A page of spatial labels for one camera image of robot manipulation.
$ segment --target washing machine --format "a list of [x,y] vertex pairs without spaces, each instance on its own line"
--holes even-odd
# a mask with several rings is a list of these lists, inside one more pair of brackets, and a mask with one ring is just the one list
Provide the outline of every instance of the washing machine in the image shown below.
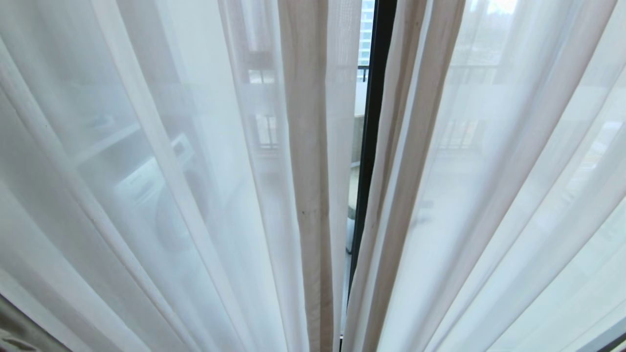
[[[207,216],[207,185],[189,138],[180,134],[172,149],[200,213]],[[198,270],[192,239],[178,206],[154,157],[139,165],[115,185],[115,193],[128,209],[131,230],[125,234],[143,264],[166,267],[169,275],[185,277]]]

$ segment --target sheer curtain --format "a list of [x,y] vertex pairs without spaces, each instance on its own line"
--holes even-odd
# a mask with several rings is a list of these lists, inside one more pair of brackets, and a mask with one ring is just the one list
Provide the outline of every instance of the sheer curtain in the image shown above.
[[623,328],[625,36],[623,0],[398,1],[347,351]]
[[1,0],[0,294],[73,351],[337,351],[359,15]]

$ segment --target curtain fold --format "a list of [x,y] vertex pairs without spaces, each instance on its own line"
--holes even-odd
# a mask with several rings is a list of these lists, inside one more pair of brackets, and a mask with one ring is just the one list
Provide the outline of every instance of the curtain fold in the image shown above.
[[74,351],[337,351],[359,2],[0,8],[0,292]]
[[[398,2],[347,350],[576,351],[625,317],[626,2],[456,3],[430,48],[453,21],[424,3],[410,46]],[[421,153],[405,111],[437,104]]]

